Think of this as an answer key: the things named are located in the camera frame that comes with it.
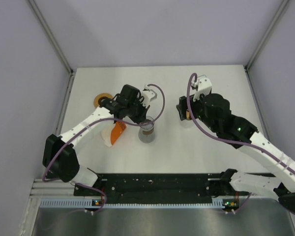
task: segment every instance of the tape roll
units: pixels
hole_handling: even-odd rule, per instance
[[[108,97],[108,98],[111,98],[111,99],[113,98],[113,96],[112,96],[110,93],[106,93],[106,92],[97,95],[97,96],[94,98],[94,103],[93,103],[95,108],[99,106],[98,101],[99,101],[102,97]]]

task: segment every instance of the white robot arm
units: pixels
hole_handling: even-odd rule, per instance
[[[98,179],[97,174],[79,165],[79,151],[94,135],[113,124],[114,119],[129,117],[137,124],[145,121],[150,103],[156,98],[157,93],[148,85],[143,91],[125,85],[114,99],[100,98],[99,107],[84,121],[59,136],[50,135],[47,138],[43,157],[46,172],[50,171],[63,182],[71,181],[92,187]]]
[[[220,139],[254,158],[275,176],[250,175],[228,169],[221,180],[231,188],[230,192],[260,194],[279,201],[285,208],[295,212],[295,161],[271,144],[249,121],[233,115],[229,101],[219,94],[211,93],[212,83],[209,78],[205,75],[197,77],[196,74],[192,77],[196,79],[189,81],[189,84],[195,93],[190,96],[189,105],[194,118],[216,133],[218,138],[214,139]],[[191,119],[187,99],[185,96],[180,97],[177,105],[181,120]]]

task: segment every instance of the white wall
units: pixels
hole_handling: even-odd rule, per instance
[[[273,143],[295,159],[295,0],[251,69]]]
[[[16,235],[68,74],[25,0],[0,0],[0,236]]]
[[[281,0],[36,0],[71,66],[247,64]]]

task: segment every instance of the glass beaker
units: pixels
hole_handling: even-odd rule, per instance
[[[151,122],[152,120],[152,117],[147,116],[147,119],[141,122],[141,124]],[[139,139],[146,144],[155,139],[154,122],[140,126]]]

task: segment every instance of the metal surface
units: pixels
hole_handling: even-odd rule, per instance
[[[39,10],[35,0],[26,0],[26,2],[29,4],[29,7],[33,11],[35,17],[37,18],[38,22],[40,23],[42,29],[44,30],[44,33],[46,37],[48,38],[51,46],[55,50],[57,56],[59,57],[60,61],[66,68],[69,74],[72,74],[73,70],[71,69],[71,66],[69,65],[68,60],[64,56],[59,44],[57,43],[53,33],[51,32],[49,26],[46,23],[46,20],[44,19],[44,16],[42,15],[41,11]]]
[[[281,5],[279,6],[279,9],[277,10],[276,14],[274,15],[274,17],[272,19],[270,25],[266,29],[264,36],[262,37],[261,41],[259,42],[257,48],[255,49],[255,51],[252,55],[252,57],[250,58],[247,66],[246,66],[247,70],[249,70],[252,67],[254,61],[256,60],[256,58],[258,57],[260,52],[262,51],[267,40],[270,38],[272,32],[274,31],[275,27],[279,23],[281,17],[284,15],[285,11],[287,10],[290,2],[291,2],[291,0],[283,0],[282,1]]]
[[[236,215],[215,209],[107,209],[75,212],[40,209],[32,236],[295,236],[289,214],[272,200],[253,199]]]

